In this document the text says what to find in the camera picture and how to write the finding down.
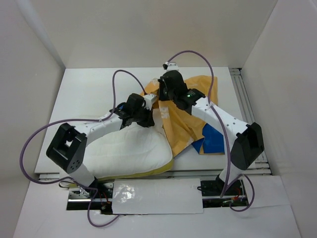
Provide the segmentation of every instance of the folded cloth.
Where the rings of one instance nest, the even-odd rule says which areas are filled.
[[[210,76],[196,76],[184,80],[188,88],[195,88],[208,95],[208,90],[211,84]],[[153,79],[146,87],[147,93],[158,94],[159,82]],[[213,87],[211,91],[211,101],[218,104],[217,97],[217,77],[214,77]],[[159,108],[161,118],[163,121],[163,128],[169,145],[171,146],[173,157],[178,155],[187,146],[194,141],[204,139],[203,128],[206,123],[196,117],[189,115],[187,112],[182,111],[176,107],[172,101],[158,101],[154,104],[154,108]],[[206,154],[204,149],[199,148],[200,154]],[[210,153],[222,153],[220,149],[216,151],[209,150]]]

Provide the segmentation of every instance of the white cloth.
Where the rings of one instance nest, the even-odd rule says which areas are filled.
[[[153,118],[155,126],[144,128],[132,123],[92,142],[84,157],[87,169],[100,179],[145,173],[168,164],[172,151],[159,110],[154,110]]]

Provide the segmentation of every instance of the blue cloth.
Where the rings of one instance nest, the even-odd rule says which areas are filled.
[[[198,153],[201,147],[204,154],[224,153],[223,135],[219,131],[206,124],[203,128],[203,136],[204,138],[192,143]]]

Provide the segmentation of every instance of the yellow fabric edge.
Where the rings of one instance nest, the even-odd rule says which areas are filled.
[[[173,167],[173,164],[174,164],[174,159],[172,159],[166,165],[164,165],[158,169],[148,171],[148,172],[136,173],[133,175],[119,175],[119,176],[104,177],[104,178],[99,178],[98,180],[105,181],[108,179],[129,179],[129,178],[137,178],[137,177],[145,177],[145,176],[150,176],[150,175],[157,175],[157,174],[161,174],[163,172],[169,171]]]

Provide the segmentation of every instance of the wall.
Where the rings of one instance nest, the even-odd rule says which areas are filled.
[[[0,237],[13,236],[29,185],[19,168],[25,140],[46,124],[63,70],[29,28],[15,1],[0,6]],[[43,134],[30,144],[25,167],[34,171]]]
[[[158,67],[182,50],[242,67],[276,0],[30,0],[67,68]],[[181,66],[206,66],[195,55]]]
[[[304,238],[317,237],[316,23],[313,1],[279,0],[242,70],[270,165]]]

